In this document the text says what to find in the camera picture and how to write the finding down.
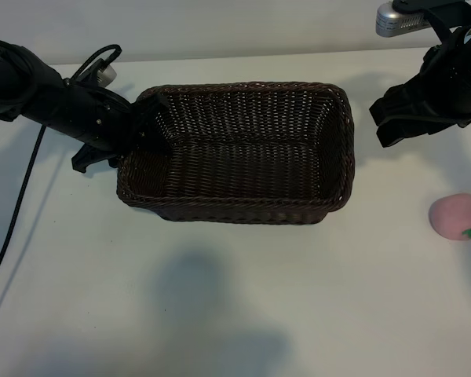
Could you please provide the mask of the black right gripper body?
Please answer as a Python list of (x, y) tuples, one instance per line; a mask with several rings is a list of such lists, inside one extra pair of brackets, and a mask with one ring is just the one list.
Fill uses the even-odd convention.
[(430, 48), (421, 66), (423, 90), (428, 107), (443, 121), (412, 119), (404, 122), (407, 128), (461, 128), (471, 123), (471, 48), (459, 46), (446, 54), (442, 46)]

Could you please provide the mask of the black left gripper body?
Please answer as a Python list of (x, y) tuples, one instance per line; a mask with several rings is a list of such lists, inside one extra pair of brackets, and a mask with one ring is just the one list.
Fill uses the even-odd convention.
[(121, 152), (130, 142), (133, 105), (95, 86), (45, 86), (28, 102), (27, 117), (99, 150)]

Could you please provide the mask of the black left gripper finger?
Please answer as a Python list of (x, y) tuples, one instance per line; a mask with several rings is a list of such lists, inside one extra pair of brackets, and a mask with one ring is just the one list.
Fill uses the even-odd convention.
[(84, 144), (71, 158), (72, 169), (79, 173), (85, 173), (86, 168), (103, 160), (113, 160), (117, 157), (114, 152), (103, 151), (93, 146)]
[(147, 152), (167, 156), (170, 145), (163, 136), (158, 117), (169, 108), (163, 95), (152, 95), (139, 100), (136, 105), (137, 147)]

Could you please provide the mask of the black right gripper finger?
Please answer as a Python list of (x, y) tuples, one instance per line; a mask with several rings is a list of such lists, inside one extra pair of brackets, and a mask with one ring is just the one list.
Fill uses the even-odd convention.
[(377, 137), (383, 148), (391, 147), (400, 141), (427, 133), (423, 122), (409, 119), (393, 119), (377, 129)]
[(418, 99), (416, 86), (390, 87), (383, 97), (378, 98), (370, 107), (370, 114), (377, 126), (393, 120), (416, 120), (415, 101)]

